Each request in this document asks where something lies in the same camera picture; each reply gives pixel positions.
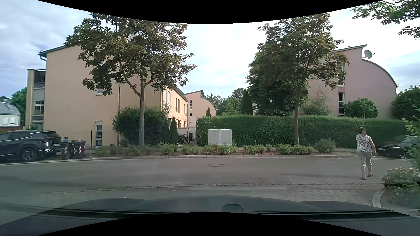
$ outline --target bicycle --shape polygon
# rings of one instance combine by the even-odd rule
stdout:
[[[189,137],[186,137],[185,134],[178,134],[178,137],[181,140],[181,144],[189,144],[191,142]]]

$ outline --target satellite dish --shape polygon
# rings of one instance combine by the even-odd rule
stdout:
[[[373,56],[372,52],[369,50],[365,50],[365,56],[369,59]]]

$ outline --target floral blouse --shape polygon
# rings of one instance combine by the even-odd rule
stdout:
[[[368,135],[362,136],[361,134],[356,135],[357,140],[357,151],[359,152],[372,152],[372,147],[370,146],[371,137]]]

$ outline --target woman's arm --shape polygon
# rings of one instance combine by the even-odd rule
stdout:
[[[376,147],[375,147],[375,144],[372,141],[372,138],[369,139],[369,143],[370,143],[370,146],[372,147],[372,153],[376,154]]]

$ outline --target manhole cover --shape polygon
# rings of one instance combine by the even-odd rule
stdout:
[[[224,166],[224,165],[223,164],[211,164],[209,166],[212,166],[212,167],[221,167],[221,166]]]

